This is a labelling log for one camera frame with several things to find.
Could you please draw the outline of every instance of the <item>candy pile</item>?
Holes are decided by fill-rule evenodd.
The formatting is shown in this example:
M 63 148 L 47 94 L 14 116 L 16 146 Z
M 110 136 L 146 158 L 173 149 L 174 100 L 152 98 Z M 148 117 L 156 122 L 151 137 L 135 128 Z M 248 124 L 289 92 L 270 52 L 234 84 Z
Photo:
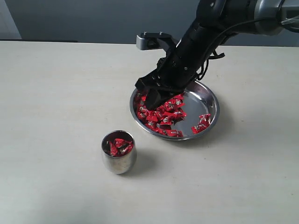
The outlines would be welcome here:
M 199 123 L 192 127 L 192 132 L 194 134 L 198 134 L 199 132 L 202 132 L 203 130 L 207 129 L 210 126 L 210 114 L 204 114 L 199 116 Z
M 170 137 L 182 137 L 181 131 L 172 130 L 171 125 L 184 119 L 186 113 L 181 108 L 183 103 L 183 93 L 179 94 L 154 111 L 150 111 L 144 105 L 146 94 L 138 92 L 134 98 L 136 114 L 138 119 L 150 130 Z
M 133 142 L 124 139 L 115 139 L 107 142 L 105 153 L 113 157 L 121 157 L 132 151 Z

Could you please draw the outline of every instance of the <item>plate rim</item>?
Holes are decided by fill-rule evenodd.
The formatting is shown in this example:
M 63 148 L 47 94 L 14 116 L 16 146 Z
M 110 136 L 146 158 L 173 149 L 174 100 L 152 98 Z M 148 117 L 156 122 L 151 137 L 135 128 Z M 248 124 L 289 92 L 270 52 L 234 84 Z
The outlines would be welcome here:
M 145 131 L 147 131 L 148 133 L 164 139 L 164 140 L 171 140 L 171 141 L 183 141 L 183 140 L 189 140 L 189 139 L 196 139 L 198 137 L 201 137 L 202 135 L 206 134 L 207 132 L 209 132 L 217 123 L 219 115 L 220 115 L 220 105 L 218 102 L 217 97 L 215 96 L 215 94 L 210 90 L 210 88 L 208 88 L 206 85 L 204 85 L 202 82 L 200 81 L 194 81 L 196 84 L 201 85 L 202 87 L 206 88 L 208 90 L 208 92 L 211 94 L 211 96 L 213 97 L 214 101 L 215 101 L 215 108 L 216 108 L 216 112 L 215 112 L 215 116 L 213 118 L 213 120 L 211 121 L 211 124 L 208 128 L 206 128 L 205 130 L 203 130 L 202 132 L 198 133 L 198 134 L 194 134 L 191 136 L 184 136 L 184 137 L 170 137 L 170 136 L 165 136 L 162 134 L 159 134 L 157 132 L 154 132 L 152 130 L 150 130 L 149 128 L 147 128 L 138 118 L 137 115 L 135 114 L 134 111 L 134 107 L 133 107 L 133 101 L 134 101 L 134 97 L 136 95 L 137 89 L 134 89 L 134 91 L 132 92 L 132 95 L 130 97 L 130 111 L 131 114 L 134 118 L 134 120 L 137 122 L 137 124 Z

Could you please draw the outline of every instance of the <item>black cable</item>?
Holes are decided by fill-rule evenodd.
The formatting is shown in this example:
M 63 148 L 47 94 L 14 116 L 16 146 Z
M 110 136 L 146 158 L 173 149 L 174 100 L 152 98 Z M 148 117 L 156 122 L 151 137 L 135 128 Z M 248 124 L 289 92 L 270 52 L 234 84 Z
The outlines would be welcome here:
M 250 23 L 256 23 L 256 22 L 260 22 L 260 21 L 264 21 L 264 20 L 275 20 L 275 18 L 273 17 L 264 17 L 264 18 L 260 18 L 260 19 L 255 19 L 255 20 L 249 20 L 249 21 L 245 21 L 245 22 L 240 22 L 240 23 L 237 23 L 231 27 L 228 27 L 227 29 L 223 30 L 221 33 L 219 33 L 215 39 L 209 44 L 209 46 L 206 48 L 206 51 L 204 53 L 204 58 L 206 58 L 210 48 L 212 47 L 212 45 L 215 43 L 215 41 L 221 37 L 223 34 L 225 34 L 226 32 L 230 31 L 231 29 L 235 28 L 235 27 L 238 27 L 240 25 L 245 25 L 245 24 L 250 24 Z M 206 74 L 206 71 L 207 71 L 207 68 L 209 66 L 209 63 L 208 63 L 208 59 L 207 59 L 207 65 L 206 65 L 206 68 L 205 68 L 205 71 L 204 73 L 202 74 L 201 77 L 198 76 L 199 80 L 202 80 L 202 78 L 205 76 Z

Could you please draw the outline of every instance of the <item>gray wall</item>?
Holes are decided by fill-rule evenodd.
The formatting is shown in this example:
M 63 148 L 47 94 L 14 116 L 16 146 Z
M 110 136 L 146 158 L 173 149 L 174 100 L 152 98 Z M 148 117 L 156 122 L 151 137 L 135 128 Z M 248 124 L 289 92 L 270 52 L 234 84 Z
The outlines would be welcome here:
M 134 43 L 142 31 L 179 39 L 199 0 L 6 0 L 23 39 Z M 299 35 L 239 35 L 229 45 L 299 46 Z

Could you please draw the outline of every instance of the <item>metal bracket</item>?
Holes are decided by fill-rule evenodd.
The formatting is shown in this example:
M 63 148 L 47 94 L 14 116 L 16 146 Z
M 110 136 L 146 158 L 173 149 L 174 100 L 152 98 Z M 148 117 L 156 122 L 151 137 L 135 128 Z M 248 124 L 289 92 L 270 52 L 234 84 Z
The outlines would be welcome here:
M 139 50 L 153 50 L 173 49 L 177 46 L 178 41 L 175 40 L 170 34 L 160 33 L 147 33 L 143 32 L 136 37 L 136 46 Z

